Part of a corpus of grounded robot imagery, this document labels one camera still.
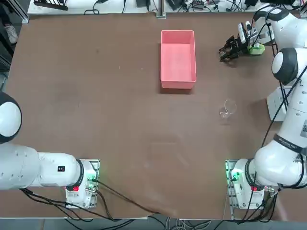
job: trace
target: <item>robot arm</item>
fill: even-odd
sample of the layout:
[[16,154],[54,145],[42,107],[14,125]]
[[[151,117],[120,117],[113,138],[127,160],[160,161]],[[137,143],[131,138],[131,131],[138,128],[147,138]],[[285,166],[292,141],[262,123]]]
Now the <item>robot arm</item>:
[[280,49],[272,63],[274,77],[284,85],[299,76],[301,79],[293,89],[280,131],[269,144],[256,152],[254,159],[238,160],[232,171],[240,208],[247,208],[245,204],[249,203],[252,190],[250,208],[257,208],[263,199],[264,186],[292,186],[300,179],[298,186],[307,183],[304,155],[307,146],[307,73],[303,73],[307,66],[307,50],[304,49],[307,44],[307,21],[270,6],[256,12],[254,19],[260,33],[259,41],[268,44],[271,38],[275,39]]
[[[284,48],[274,58],[272,72],[283,83],[297,78],[307,65],[307,50]],[[253,160],[257,181],[262,185],[294,185],[302,172],[299,154],[307,146],[307,73],[296,85],[286,118],[274,139],[259,149]],[[300,185],[306,184],[306,167]]]
[[0,92],[0,190],[64,186],[67,203],[94,207],[97,184],[92,179],[98,179],[99,160],[79,160],[66,153],[37,152],[9,143],[21,124],[18,103]]

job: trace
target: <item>brown tabletop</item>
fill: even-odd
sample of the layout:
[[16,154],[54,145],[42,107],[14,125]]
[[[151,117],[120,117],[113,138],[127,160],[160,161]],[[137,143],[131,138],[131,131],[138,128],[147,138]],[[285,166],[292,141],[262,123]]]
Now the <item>brown tabletop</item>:
[[[270,123],[265,98],[278,86],[272,52],[219,62],[218,49],[250,13],[55,16],[22,27],[6,92],[20,104],[14,143],[100,159],[100,178],[152,210],[221,219],[225,160],[253,157]],[[194,30],[192,92],[160,88],[161,30]],[[228,123],[219,109],[234,99]],[[268,140],[279,129],[275,124]],[[34,189],[65,199],[60,188]],[[101,190],[114,217],[148,213]],[[305,221],[303,191],[283,191],[275,219]],[[20,191],[0,192],[1,217],[63,217]],[[101,203],[96,211],[104,214]],[[229,218],[229,207],[225,218]],[[81,212],[83,217],[93,217]]]

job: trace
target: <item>shoe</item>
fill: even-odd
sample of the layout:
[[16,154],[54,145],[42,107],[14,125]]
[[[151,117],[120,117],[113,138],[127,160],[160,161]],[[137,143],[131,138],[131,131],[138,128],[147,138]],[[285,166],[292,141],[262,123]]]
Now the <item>shoe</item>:
[[12,44],[17,43],[18,35],[16,33],[15,27],[12,26],[12,25],[7,25],[4,28],[5,28],[5,30],[8,34],[10,43],[12,43]]

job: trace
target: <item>transparent cup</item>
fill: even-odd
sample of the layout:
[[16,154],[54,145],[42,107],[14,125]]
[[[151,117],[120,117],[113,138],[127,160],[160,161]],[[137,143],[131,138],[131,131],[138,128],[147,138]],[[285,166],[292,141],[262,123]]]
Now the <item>transparent cup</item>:
[[232,99],[227,99],[224,102],[224,106],[220,109],[220,117],[222,119],[228,119],[235,112],[236,112],[236,102]]

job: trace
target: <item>pink plastic bin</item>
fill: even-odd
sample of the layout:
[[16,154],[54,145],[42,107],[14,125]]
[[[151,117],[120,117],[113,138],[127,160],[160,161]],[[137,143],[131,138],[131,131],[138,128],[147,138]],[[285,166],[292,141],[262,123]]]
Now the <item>pink plastic bin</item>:
[[161,32],[162,88],[192,89],[195,82],[194,31],[163,30]]

